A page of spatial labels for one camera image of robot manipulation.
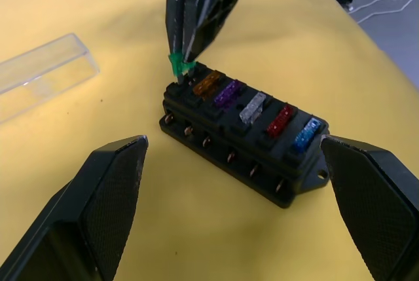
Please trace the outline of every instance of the fuse box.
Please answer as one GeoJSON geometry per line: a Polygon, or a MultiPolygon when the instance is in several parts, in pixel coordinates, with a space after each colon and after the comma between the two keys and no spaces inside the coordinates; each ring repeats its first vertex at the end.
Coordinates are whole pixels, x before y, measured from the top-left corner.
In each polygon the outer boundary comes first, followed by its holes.
{"type": "Polygon", "coordinates": [[[323,187],[329,125],[266,92],[197,63],[165,93],[161,129],[279,207],[323,187]]]}

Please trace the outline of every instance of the yellow cloth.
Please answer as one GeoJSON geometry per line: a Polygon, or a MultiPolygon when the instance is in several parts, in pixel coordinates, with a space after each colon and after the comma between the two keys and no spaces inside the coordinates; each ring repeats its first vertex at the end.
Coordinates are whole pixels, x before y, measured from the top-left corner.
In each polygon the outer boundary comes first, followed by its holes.
{"type": "MultiPolygon", "coordinates": [[[[69,32],[101,73],[0,126],[0,262],[88,154],[149,137],[115,280],[372,280],[331,186],[282,210],[162,133],[165,0],[0,0],[0,60],[69,32]]],[[[200,61],[393,151],[419,175],[419,95],[334,0],[239,0],[200,61]]]]}

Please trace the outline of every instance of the clear fuse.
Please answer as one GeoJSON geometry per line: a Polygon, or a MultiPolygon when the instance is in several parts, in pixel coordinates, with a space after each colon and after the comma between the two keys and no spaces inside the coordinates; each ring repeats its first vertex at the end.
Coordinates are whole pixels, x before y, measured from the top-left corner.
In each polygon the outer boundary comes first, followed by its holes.
{"type": "Polygon", "coordinates": [[[256,121],[262,113],[263,102],[265,100],[266,94],[263,94],[262,92],[256,93],[256,95],[239,114],[240,119],[244,124],[253,124],[256,121]]]}

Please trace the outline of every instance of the clear plastic lid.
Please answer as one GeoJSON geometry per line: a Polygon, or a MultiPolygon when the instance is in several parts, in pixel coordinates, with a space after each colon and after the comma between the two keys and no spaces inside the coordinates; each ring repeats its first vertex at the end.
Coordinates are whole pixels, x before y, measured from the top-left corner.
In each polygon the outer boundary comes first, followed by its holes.
{"type": "Polygon", "coordinates": [[[73,33],[0,63],[0,122],[98,73],[89,50],[73,33]]]}

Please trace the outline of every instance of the blade fuse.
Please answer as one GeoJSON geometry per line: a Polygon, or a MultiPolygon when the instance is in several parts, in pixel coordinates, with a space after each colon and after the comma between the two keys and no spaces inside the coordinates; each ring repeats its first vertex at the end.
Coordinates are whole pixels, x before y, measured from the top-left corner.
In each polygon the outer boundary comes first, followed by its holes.
{"type": "Polygon", "coordinates": [[[240,89],[243,87],[243,83],[239,80],[233,80],[231,83],[228,84],[224,88],[223,91],[220,92],[218,96],[214,99],[214,104],[216,107],[223,107],[227,108],[230,106],[231,102],[233,102],[240,91],[240,89]]]}
{"type": "Polygon", "coordinates": [[[298,153],[306,151],[317,129],[321,126],[321,121],[311,118],[307,125],[299,132],[293,143],[293,149],[298,153]]]}
{"type": "Polygon", "coordinates": [[[204,78],[204,80],[202,80],[194,87],[194,94],[202,97],[203,99],[208,98],[217,88],[217,80],[220,77],[221,73],[213,70],[207,77],[204,78]]]}
{"type": "Polygon", "coordinates": [[[244,124],[253,124],[263,110],[263,102],[266,100],[266,94],[262,92],[256,93],[256,95],[250,100],[243,111],[240,112],[240,119],[244,124]]]}
{"type": "Polygon", "coordinates": [[[280,111],[278,116],[269,124],[266,132],[268,133],[269,137],[275,138],[279,134],[281,134],[282,130],[287,126],[288,121],[293,116],[294,109],[286,105],[280,111]]]}

